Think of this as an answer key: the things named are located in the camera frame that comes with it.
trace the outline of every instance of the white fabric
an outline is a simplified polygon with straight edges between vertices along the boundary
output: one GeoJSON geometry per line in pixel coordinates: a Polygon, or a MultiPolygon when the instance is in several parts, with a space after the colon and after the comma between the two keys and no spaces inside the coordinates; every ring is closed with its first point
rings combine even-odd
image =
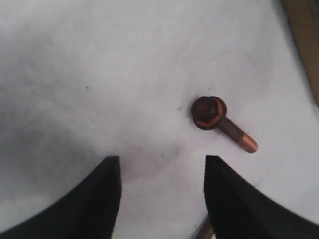
{"type": "Polygon", "coordinates": [[[206,215],[204,160],[319,223],[316,107],[270,0],[0,2],[0,230],[121,157],[123,238],[189,238],[206,215]],[[216,95],[259,144],[197,129],[216,95]]]}

